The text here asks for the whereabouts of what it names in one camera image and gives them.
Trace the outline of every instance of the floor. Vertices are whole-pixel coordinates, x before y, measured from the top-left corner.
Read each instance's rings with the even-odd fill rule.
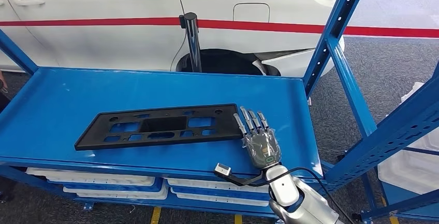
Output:
[[[439,28],[437,0],[360,0],[349,26]]]
[[[425,82],[439,61],[439,40],[346,37],[346,56],[376,122],[381,121],[400,103],[416,81]],[[25,74],[5,73],[12,97],[26,82]],[[335,162],[336,156],[359,138],[355,120],[335,69],[319,81],[310,112],[320,151],[320,158]],[[373,173],[370,178],[381,203]],[[0,223],[150,223],[152,207],[96,204],[91,212],[82,205],[18,184],[15,198],[0,205]],[[362,185],[355,180],[334,194],[348,213],[367,210]],[[234,216],[206,212],[163,209],[160,223],[233,223]],[[399,220],[400,223],[423,223]],[[272,219],[243,216],[243,223],[273,223]],[[389,219],[374,220],[389,224]]]

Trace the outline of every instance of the robot finger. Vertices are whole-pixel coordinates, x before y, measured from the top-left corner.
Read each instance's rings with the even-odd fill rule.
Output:
[[[239,118],[239,115],[237,113],[233,114],[236,122],[238,123],[239,130],[241,130],[242,135],[247,135],[247,130],[245,130],[244,124],[241,121],[241,118]]]
[[[251,109],[248,110],[248,113],[250,114],[250,117],[252,118],[253,124],[255,124],[256,129],[260,130],[261,129],[261,125],[259,123],[258,117],[256,117],[255,113]]]
[[[247,123],[247,127],[250,130],[250,132],[255,130],[255,127],[252,124],[252,121],[250,120],[250,117],[248,116],[247,110],[245,110],[244,106],[240,107],[242,115],[244,115],[245,122]]]
[[[267,119],[265,119],[264,114],[262,114],[262,112],[258,111],[258,115],[259,115],[259,118],[261,119],[262,127],[265,129],[268,129],[269,128],[268,122],[267,122]]]

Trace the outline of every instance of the car door handle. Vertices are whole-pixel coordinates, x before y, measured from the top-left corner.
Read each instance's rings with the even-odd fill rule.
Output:
[[[44,4],[43,0],[14,0],[14,3],[18,6],[31,6]]]

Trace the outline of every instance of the silver robotic arm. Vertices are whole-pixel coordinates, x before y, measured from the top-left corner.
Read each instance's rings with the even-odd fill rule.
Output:
[[[301,179],[291,176],[288,169],[281,165],[281,150],[264,115],[257,112],[261,125],[252,110],[241,107],[241,111],[248,131],[239,115],[234,116],[244,135],[244,147],[261,174],[254,178],[238,178],[232,174],[230,167],[220,163],[214,173],[239,186],[260,186],[254,182],[264,178],[270,186],[270,208],[286,224],[343,224],[325,198]]]
[[[287,171],[282,165],[274,166],[267,170],[266,179]],[[270,189],[273,192],[269,201],[270,208],[285,224],[343,224],[326,199],[295,176],[288,174],[275,180],[270,183]],[[297,200],[291,204],[285,198]]]

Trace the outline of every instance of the black cable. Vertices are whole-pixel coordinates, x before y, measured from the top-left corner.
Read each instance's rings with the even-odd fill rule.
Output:
[[[183,11],[183,14],[184,14],[183,1],[182,1],[182,0],[179,0],[179,1],[180,1],[180,5],[181,5],[181,10]],[[181,46],[180,46],[180,48],[178,49],[177,53],[175,54],[174,58],[172,59],[171,67],[169,68],[170,71],[172,71],[172,65],[174,64],[174,60],[177,58],[178,53],[181,51],[181,49],[182,49],[183,46],[184,46],[184,43],[185,43],[185,41],[186,41],[186,35],[187,35],[187,33],[186,33],[186,31],[185,31],[185,32],[184,32],[184,39],[183,39],[183,42],[181,42]]]
[[[284,173],[282,173],[282,174],[280,174],[279,176],[277,176],[277,177],[275,177],[275,178],[273,178],[273,179],[270,179],[270,180],[268,180],[268,181],[265,181],[265,182],[263,182],[263,183],[259,183],[259,184],[249,184],[249,186],[252,186],[252,187],[260,187],[260,186],[264,186],[264,185],[267,185],[267,184],[270,184],[270,183],[272,183],[272,182],[274,182],[274,181],[276,181],[276,180],[278,180],[279,178],[281,178],[281,177],[283,177],[283,176],[285,176],[285,175],[288,175],[288,174],[290,174],[290,173],[292,173],[292,172],[294,172],[294,171],[299,171],[299,170],[304,170],[304,171],[308,171],[317,181],[318,181],[318,183],[320,184],[320,186],[322,187],[322,189],[325,191],[325,193],[328,195],[328,197],[329,197],[329,199],[334,203],[334,205],[340,210],[340,212],[349,220],[349,222],[351,223],[351,224],[355,224],[355,222],[347,215],[347,213],[346,212],[344,212],[343,210],[342,210],[342,208],[339,206],[339,204],[334,200],[334,198],[332,198],[332,196],[331,196],[331,194],[329,193],[329,191],[328,191],[328,189],[323,185],[323,183],[321,182],[321,180],[318,178],[318,176],[312,171],[312,170],[310,170],[310,169],[308,169],[308,168],[305,168],[305,167],[296,167],[296,168],[292,168],[292,169],[289,169],[287,172],[284,172]]]

